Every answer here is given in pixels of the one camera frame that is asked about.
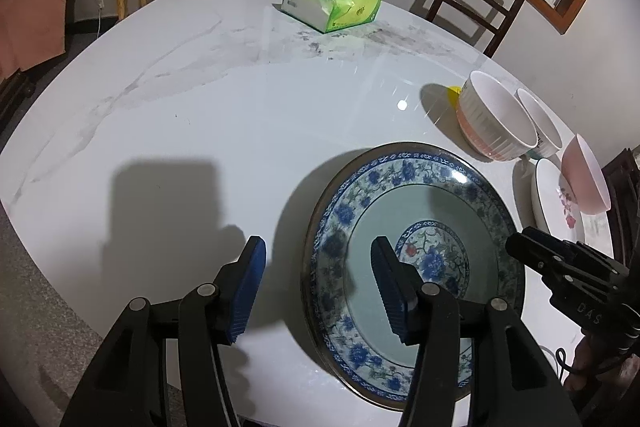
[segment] yellow object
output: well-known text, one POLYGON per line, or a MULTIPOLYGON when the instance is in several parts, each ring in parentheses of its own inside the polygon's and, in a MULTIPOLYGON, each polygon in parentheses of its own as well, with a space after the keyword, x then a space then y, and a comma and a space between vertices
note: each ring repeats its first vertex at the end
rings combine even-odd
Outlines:
POLYGON ((462 88, 460 86, 447 87, 447 98, 449 99, 449 103, 453 107, 456 107, 456 104, 458 103, 460 91, 462 91, 462 88))

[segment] floor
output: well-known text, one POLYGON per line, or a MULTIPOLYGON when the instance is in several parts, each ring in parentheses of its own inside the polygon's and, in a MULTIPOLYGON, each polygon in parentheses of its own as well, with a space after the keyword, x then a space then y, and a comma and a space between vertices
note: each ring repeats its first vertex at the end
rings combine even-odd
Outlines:
MULTIPOLYGON (((62 58, 36 72, 34 95, 0 133, 0 150, 58 73, 93 40, 70 36, 62 58)), ((0 206, 0 369, 40 427, 56 427, 101 338, 56 293, 22 246, 0 206)), ((170 387, 172 426, 182 427, 181 393, 170 387)))

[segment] electrical cable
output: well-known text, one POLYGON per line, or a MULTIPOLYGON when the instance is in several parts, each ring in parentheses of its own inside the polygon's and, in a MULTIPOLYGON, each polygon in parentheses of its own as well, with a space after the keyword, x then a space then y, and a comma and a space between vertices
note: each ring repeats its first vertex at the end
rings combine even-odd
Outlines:
POLYGON ((562 372, 560 371, 560 367, 558 366, 558 360, 556 360, 556 356, 554 355, 554 352, 548 347, 541 346, 540 344, 538 344, 538 347, 542 349, 542 351, 544 351, 545 353, 548 353, 551 355, 551 358, 554 359, 554 362, 556 363, 556 377, 562 378, 562 372))
POLYGON ((614 362, 609 363, 609 365, 605 365, 604 367, 585 367, 584 369, 574 369, 573 367, 565 363, 566 351, 562 347, 558 347, 558 350, 556 350, 556 360, 558 361, 560 367, 562 367, 563 372, 566 371, 568 373, 571 373, 572 375, 585 375, 588 377, 596 377, 597 375, 601 375, 603 373, 606 373, 607 371, 611 371, 611 369, 615 367, 618 367, 626 359, 628 359, 631 356, 631 354, 632 353, 629 352, 626 355, 623 355, 622 357, 618 358, 614 362))

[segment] white bowl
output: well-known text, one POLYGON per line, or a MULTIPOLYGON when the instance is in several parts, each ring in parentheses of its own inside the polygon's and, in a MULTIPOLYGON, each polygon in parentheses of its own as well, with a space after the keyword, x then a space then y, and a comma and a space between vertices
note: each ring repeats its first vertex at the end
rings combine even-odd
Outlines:
POLYGON ((531 178, 531 202, 536 225, 558 239, 584 242, 580 208, 569 182, 553 162, 544 158, 531 178))
POLYGON ((456 114, 465 138, 487 158, 513 160, 538 144, 536 128, 522 104, 482 71, 469 75, 456 114))
POLYGON ((593 215, 611 208, 609 188, 596 156, 579 134, 562 154, 562 174, 571 184, 581 211, 593 215))
POLYGON ((516 90, 516 95, 529 113, 538 132, 538 145, 529 151, 533 159, 549 158, 562 149, 562 138, 545 109, 533 95, 525 90, 516 90))

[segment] white plate with flower pattern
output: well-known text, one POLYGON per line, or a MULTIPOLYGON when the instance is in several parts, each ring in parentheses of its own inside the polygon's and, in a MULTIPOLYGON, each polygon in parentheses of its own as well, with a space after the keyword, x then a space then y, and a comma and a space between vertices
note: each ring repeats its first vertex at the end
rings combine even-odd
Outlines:
MULTIPOLYGON (((371 242, 386 235, 423 280, 470 301, 500 296, 519 314, 524 268, 504 248, 514 232, 495 189, 446 150, 398 142, 358 156, 325 189, 305 239, 305 315, 326 365, 360 396, 401 410, 418 348, 391 332, 371 242)), ((458 398, 471 371, 471 343, 461 339, 458 398)))
POLYGON ((553 162, 542 158, 531 179, 531 201, 536 225, 558 239, 582 241, 584 224, 574 192, 553 162))

